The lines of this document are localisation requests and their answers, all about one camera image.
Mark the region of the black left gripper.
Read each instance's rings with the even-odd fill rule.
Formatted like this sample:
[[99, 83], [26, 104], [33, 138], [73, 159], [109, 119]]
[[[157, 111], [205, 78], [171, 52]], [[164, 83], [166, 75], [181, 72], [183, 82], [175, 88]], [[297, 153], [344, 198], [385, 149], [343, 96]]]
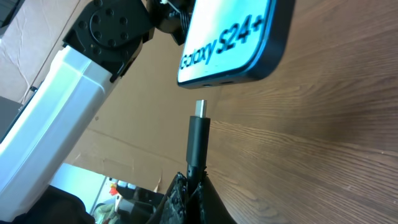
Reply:
[[161, 32], [170, 34], [177, 45], [187, 39], [196, 0], [147, 0], [151, 23]]

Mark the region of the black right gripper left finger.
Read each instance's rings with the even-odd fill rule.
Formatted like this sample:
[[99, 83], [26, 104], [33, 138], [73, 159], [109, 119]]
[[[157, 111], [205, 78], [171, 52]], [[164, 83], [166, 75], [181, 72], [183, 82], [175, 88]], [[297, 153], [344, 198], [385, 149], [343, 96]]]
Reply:
[[184, 224], [187, 219], [187, 178], [178, 172], [146, 224]]

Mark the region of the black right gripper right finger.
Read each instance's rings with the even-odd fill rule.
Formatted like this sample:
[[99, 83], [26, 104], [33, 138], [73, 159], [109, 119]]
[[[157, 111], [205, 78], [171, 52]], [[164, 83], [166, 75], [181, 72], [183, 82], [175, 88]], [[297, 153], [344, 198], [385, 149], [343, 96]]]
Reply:
[[195, 196], [200, 223], [236, 224], [207, 175], [198, 184]]

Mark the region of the blue Samsung smartphone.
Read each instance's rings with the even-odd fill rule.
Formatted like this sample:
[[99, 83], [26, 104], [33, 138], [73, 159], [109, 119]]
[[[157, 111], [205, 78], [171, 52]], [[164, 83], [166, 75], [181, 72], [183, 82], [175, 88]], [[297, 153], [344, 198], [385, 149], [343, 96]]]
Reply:
[[295, 0], [199, 0], [178, 66], [177, 85], [196, 89], [254, 82], [280, 63]]

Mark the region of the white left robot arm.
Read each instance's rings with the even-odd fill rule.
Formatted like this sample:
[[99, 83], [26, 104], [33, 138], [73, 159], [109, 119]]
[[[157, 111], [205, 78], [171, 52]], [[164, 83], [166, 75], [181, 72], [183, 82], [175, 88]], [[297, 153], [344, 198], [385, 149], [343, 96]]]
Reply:
[[77, 196], [51, 185], [155, 30], [185, 42], [192, 0], [91, 1], [1, 140], [2, 223], [93, 223]]

